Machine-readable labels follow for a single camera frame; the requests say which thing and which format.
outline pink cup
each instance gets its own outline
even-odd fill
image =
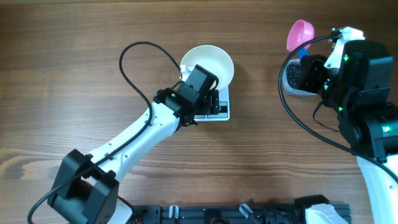
[[[287,37],[287,50],[293,51],[302,43],[312,40],[315,35],[314,28],[311,23],[304,20],[298,20],[290,29]]]

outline wooden table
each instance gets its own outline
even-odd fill
[[[149,1],[0,6],[0,223],[25,223],[48,192],[62,158],[109,141],[146,109],[124,81],[118,58],[127,45],[151,41],[179,62],[193,47],[216,45],[235,64],[231,119],[182,128],[140,160],[119,194],[134,205],[291,203],[323,194],[351,205],[354,223],[372,223],[356,158],[301,129],[284,111],[277,79],[297,19],[316,35],[351,26],[398,53],[395,0]],[[328,42],[310,53],[328,55]],[[398,96],[396,75],[391,96]],[[178,80],[170,60],[151,46],[131,49],[124,70],[148,98]],[[391,97],[395,103],[397,97]],[[319,97],[288,97],[310,127]],[[319,120],[337,127],[322,108]],[[47,205],[37,223],[65,223]]]

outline wood grain surface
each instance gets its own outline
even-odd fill
[[[297,19],[316,36],[351,26],[398,53],[396,0],[149,1],[0,6],[0,223],[26,223],[48,192],[62,158],[87,153],[146,109],[118,68],[136,41],[163,46],[179,62],[190,49],[216,45],[233,59],[231,119],[182,128],[157,145],[123,180],[119,194],[133,205],[291,203],[323,194],[351,206],[353,223],[372,223],[356,158],[306,133],[284,111],[277,79],[285,40]],[[310,53],[328,55],[328,42]],[[148,98],[178,80],[171,61],[137,46],[124,70]],[[397,64],[391,100],[398,103]],[[287,97],[311,128],[346,145],[312,121],[319,97]],[[322,108],[318,119],[337,127]],[[36,223],[65,223],[47,205]]]

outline white kitchen scale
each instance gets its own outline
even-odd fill
[[[200,65],[219,80],[217,90],[219,91],[220,113],[209,115],[196,115],[195,121],[227,121],[230,117],[229,89],[234,75],[234,64],[231,57],[221,48],[212,45],[202,45],[191,49],[181,60],[181,80],[185,81],[192,72],[195,65]]]

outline green led light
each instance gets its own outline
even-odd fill
[[[391,128],[386,126],[386,127],[382,127],[383,128],[383,132],[388,132],[391,131]]]

